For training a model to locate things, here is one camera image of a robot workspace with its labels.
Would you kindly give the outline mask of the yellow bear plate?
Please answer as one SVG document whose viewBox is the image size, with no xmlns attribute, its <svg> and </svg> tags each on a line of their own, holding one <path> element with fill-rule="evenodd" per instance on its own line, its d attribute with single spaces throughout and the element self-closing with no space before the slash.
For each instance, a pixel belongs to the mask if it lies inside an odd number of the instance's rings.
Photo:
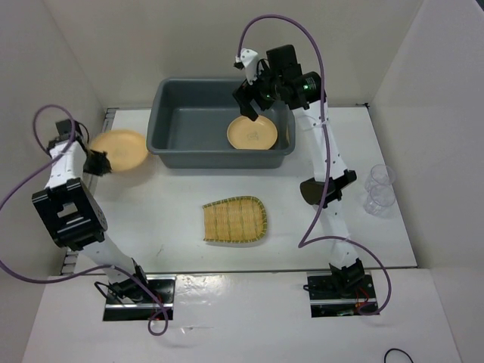
<svg viewBox="0 0 484 363">
<path fill-rule="evenodd" d="M 125 172 L 140 166 L 148 156 L 145 137 L 128 129 L 116 129 L 98 135 L 92 150 L 105 152 L 113 172 Z"/>
<path fill-rule="evenodd" d="M 246 116 L 235 118 L 227 128 L 227 139 L 238 150 L 269 150 L 277 139 L 275 124 L 265 116 L 252 121 Z"/>
</svg>

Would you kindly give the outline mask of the woven bamboo basket tray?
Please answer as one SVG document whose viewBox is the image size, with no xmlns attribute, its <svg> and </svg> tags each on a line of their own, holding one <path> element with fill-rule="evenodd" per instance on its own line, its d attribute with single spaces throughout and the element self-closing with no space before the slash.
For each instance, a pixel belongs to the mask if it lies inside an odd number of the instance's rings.
<svg viewBox="0 0 484 363">
<path fill-rule="evenodd" d="M 254 196 L 230 197 L 203 205 L 206 242 L 248 244 L 261 240 L 268 229 L 267 212 Z"/>
</svg>

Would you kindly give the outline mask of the clear plastic cup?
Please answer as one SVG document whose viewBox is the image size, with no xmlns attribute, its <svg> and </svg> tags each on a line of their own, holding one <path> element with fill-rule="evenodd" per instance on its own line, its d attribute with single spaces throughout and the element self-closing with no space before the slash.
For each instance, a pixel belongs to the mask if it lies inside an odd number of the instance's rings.
<svg viewBox="0 0 484 363">
<path fill-rule="evenodd" d="M 390 166 L 378 164 L 371 168 L 365 181 L 365 190 L 370 191 L 370 189 L 376 185 L 391 186 L 395 180 L 396 173 Z"/>
<path fill-rule="evenodd" d="M 396 201 L 391 185 L 375 185 L 368 192 L 364 209 L 372 216 L 380 216 Z"/>
</svg>

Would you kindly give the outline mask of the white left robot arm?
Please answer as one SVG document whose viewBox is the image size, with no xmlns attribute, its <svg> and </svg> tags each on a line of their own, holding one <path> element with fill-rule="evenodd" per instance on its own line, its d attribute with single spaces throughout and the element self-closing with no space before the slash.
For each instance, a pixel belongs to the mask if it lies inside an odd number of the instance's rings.
<svg viewBox="0 0 484 363">
<path fill-rule="evenodd" d="M 78 122 L 64 119 L 56 128 L 58 136 L 47 146 L 54 164 L 44 189 L 32 195 L 33 206 L 58 247 L 102 267 L 115 299 L 140 303 L 150 295 L 150 282 L 107 235 L 106 217 L 82 180 L 85 173 L 103 176 L 112 171 L 107 154 L 88 148 Z"/>
</svg>

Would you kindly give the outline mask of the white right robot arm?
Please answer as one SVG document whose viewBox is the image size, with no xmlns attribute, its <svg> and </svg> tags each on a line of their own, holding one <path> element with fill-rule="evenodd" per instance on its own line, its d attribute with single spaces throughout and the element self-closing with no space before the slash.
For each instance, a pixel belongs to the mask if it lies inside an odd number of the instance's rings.
<svg viewBox="0 0 484 363">
<path fill-rule="evenodd" d="M 346 234 L 340 201 L 343 189 L 355 182 L 357 175 L 347 168 L 332 139 L 322 74 L 304 73 L 292 45 L 273 48 L 265 58 L 252 49 L 242 48 L 235 57 L 234 67 L 243 70 L 246 77 L 233 93 L 241 114 L 255 120 L 257 107 L 267 110 L 281 101 L 293 114 L 308 144 L 313 176 L 299 185 L 304 201 L 315 208 L 308 230 L 326 222 L 331 231 Z"/>
</svg>

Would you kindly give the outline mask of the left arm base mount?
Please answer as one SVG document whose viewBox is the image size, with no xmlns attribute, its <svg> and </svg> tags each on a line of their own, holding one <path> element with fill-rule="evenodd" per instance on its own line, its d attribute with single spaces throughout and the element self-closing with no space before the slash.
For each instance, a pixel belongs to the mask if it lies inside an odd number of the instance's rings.
<svg viewBox="0 0 484 363">
<path fill-rule="evenodd" d="M 168 319 L 173 319 L 173 304 L 175 298 L 175 275 L 148 275 L 147 285 L 150 291 L 164 305 Z M 164 315 L 159 312 L 160 306 L 144 291 L 139 298 L 133 300 L 121 297 L 110 289 L 109 284 L 94 282 L 95 288 L 103 296 L 103 321 L 164 321 Z"/>
</svg>

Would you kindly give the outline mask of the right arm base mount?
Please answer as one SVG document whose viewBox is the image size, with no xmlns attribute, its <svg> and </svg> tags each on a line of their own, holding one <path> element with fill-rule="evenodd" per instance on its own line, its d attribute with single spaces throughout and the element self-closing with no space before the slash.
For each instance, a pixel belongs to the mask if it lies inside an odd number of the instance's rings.
<svg viewBox="0 0 484 363">
<path fill-rule="evenodd" d="M 365 313 L 374 313 L 379 309 L 370 274 L 366 274 L 362 282 L 343 294 L 337 292 L 328 271 L 308 273 L 306 280 L 302 288 L 309 295 L 312 318 L 351 317 L 360 315 L 359 309 Z"/>
</svg>

